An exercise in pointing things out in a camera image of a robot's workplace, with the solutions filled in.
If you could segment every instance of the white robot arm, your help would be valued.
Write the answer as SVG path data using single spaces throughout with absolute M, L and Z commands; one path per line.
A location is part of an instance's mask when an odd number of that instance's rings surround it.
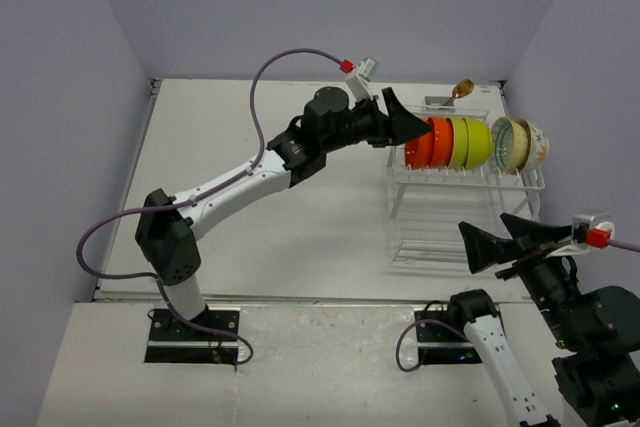
M 636 422 L 640 417 L 640 372 L 629 354 L 640 350 L 637 327 L 640 299 L 619 286 L 582 293 L 578 286 L 578 267 L 572 258 L 607 245 L 631 248 L 630 244 L 611 239 L 614 226 L 611 216 L 604 212 L 581 212 L 572 225 L 564 226 L 545 225 L 507 213 L 501 215 L 501 220 L 511 239 L 496 237 L 466 222 L 459 224 L 469 269 L 477 273 L 494 264 L 511 263 L 495 276 L 503 280 L 520 277 L 558 348 L 574 353 L 552 361 L 560 393 L 575 417 L 582 419 L 572 425 L 605 427 Z M 481 319 L 486 313 L 479 310 L 474 309 L 473 313 Z M 504 385 L 499 371 L 505 366 L 497 366 L 495 358 L 500 354 L 496 348 L 501 350 L 501 346 L 489 340 L 485 342 L 485 337 L 491 339 L 491 335 L 483 335 L 485 327 L 465 323 L 464 317 L 454 316 L 454 324 L 473 338 L 481 356 L 483 352 L 487 356 L 489 372 L 503 396 L 505 408 L 513 415 L 503 391 L 527 390 L 526 387 L 513 380 L 509 386 Z M 521 377 L 517 369 L 513 372 Z M 565 417 L 565 421 L 570 421 L 570 416 Z
M 508 425 L 559 427 L 513 356 L 491 297 L 484 290 L 456 294 L 449 300 L 448 311 L 451 323 L 464 332 L 489 372 Z
M 380 112 L 377 98 L 369 90 L 376 66 L 375 60 L 367 58 L 349 73 L 347 86 L 356 98 L 353 109 L 342 89 L 319 89 L 303 114 L 258 154 L 257 164 L 256 158 L 250 159 L 204 185 L 171 197 L 161 189 L 147 196 L 145 207 L 180 204 L 175 210 L 150 209 L 143 213 L 136 241 L 158 274 L 173 308 L 183 317 L 192 320 L 206 308 L 195 276 L 201 263 L 196 244 L 221 221 L 258 199 L 316 174 L 325 167 L 329 152 L 362 141 L 376 148 L 402 145 L 430 132 L 431 128 L 407 111 L 390 88 L 382 89 L 388 115 Z

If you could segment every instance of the lavender wall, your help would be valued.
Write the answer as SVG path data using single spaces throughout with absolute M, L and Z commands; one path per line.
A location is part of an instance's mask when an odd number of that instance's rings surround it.
M 107 0 L 0 5 L 0 415 L 22 427 L 35 424 L 74 299 L 92 290 L 75 242 L 118 205 L 148 81 Z M 89 251 L 99 264 L 104 237 Z
M 553 0 L 110 0 L 157 77 L 247 78 L 273 53 L 373 55 L 381 80 L 506 78 Z M 314 58 L 271 78 L 326 78 Z
M 640 242 L 639 0 L 555 0 L 511 76 L 514 113 L 551 141 L 542 212 L 569 222 L 609 210 L 617 237 Z M 640 257 L 608 249 L 579 259 L 585 288 L 621 284 L 640 294 Z

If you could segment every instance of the red bowl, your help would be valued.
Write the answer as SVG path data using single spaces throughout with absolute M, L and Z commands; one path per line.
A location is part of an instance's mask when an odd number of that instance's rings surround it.
M 429 167 L 444 167 L 449 165 L 451 160 L 451 154 L 453 154 L 453 126 L 447 119 L 441 119 L 440 117 L 429 117 L 427 120 L 431 126 L 431 133 L 427 135 L 433 135 L 433 155 L 431 162 L 428 162 Z
M 429 132 L 404 145 L 404 163 L 410 170 L 423 169 L 431 162 L 434 139 L 434 136 L 431 134 L 432 132 Z

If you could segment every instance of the yellow bowl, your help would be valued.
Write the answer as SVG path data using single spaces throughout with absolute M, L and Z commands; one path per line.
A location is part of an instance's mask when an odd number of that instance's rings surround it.
M 451 160 L 447 167 L 458 169 L 464 167 L 464 164 L 467 163 L 467 155 L 469 153 L 469 129 L 467 129 L 467 123 L 464 119 L 449 117 L 447 120 L 453 127 L 453 152 L 451 153 Z
M 472 170 L 484 164 L 491 154 L 493 142 L 489 128 L 479 120 L 464 119 L 469 132 L 469 152 L 464 168 Z

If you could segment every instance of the gold spoon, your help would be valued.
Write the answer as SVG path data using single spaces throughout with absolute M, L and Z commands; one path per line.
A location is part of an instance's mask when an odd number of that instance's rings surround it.
M 464 79 L 453 88 L 453 90 L 451 91 L 451 98 L 442 105 L 450 107 L 453 105 L 454 100 L 466 97 L 471 92 L 473 92 L 473 82 L 471 82 L 471 80 L 469 79 Z

